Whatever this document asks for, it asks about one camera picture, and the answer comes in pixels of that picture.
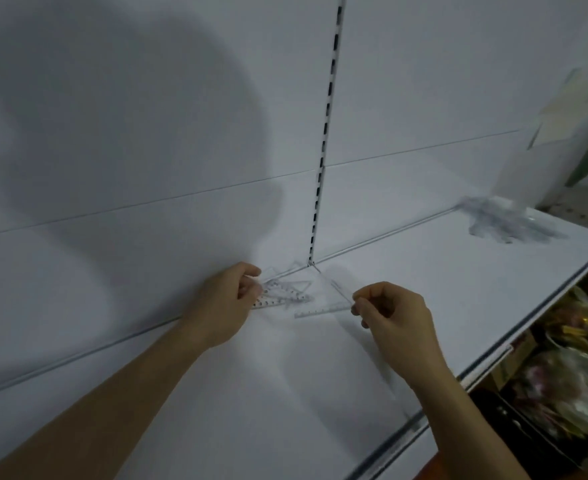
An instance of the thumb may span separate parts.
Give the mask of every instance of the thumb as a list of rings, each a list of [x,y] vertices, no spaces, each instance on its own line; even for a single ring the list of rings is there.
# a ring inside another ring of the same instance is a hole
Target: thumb
[[[246,308],[249,311],[261,294],[262,286],[260,286],[258,283],[254,283],[238,301],[241,303],[243,308]]]
[[[370,329],[381,326],[386,318],[378,313],[376,306],[372,305],[371,301],[365,298],[358,298],[356,300],[356,309]]]

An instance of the forearm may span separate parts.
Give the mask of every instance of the forearm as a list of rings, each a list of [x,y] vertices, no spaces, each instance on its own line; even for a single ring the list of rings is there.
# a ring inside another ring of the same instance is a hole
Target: forearm
[[[454,479],[529,480],[449,371],[440,372],[415,391]]]
[[[204,348],[179,323],[0,462],[0,479],[110,480]]]

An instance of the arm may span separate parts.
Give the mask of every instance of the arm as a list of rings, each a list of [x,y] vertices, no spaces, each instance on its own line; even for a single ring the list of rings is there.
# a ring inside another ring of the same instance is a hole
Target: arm
[[[259,274],[239,263],[210,278],[176,326],[1,460],[0,479],[114,478],[183,374],[240,330]]]
[[[423,297],[391,283],[354,293],[360,315],[387,363],[418,396],[448,473],[454,479],[528,480],[450,372]]]

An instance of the hand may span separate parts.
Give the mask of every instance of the hand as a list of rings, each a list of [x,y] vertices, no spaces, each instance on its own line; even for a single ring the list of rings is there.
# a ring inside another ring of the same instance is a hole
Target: hand
[[[386,362],[410,387],[451,375],[421,295],[381,282],[361,288],[353,298],[352,314],[362,317]]]
[[[204,349],[219,346],[241,330],[251,306],[262,293],[249,276],[260,269],[240,262],[208,278],[187,306],[182,326]]]

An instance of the person's left hand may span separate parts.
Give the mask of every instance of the person's left hand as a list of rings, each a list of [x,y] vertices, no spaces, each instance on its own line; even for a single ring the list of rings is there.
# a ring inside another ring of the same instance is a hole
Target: person's left hand
[[[208,278],[183,314],[190,338],[209,349],[234,337],[262,293],[250,278],[259,274],[258,267],[240,262]]]

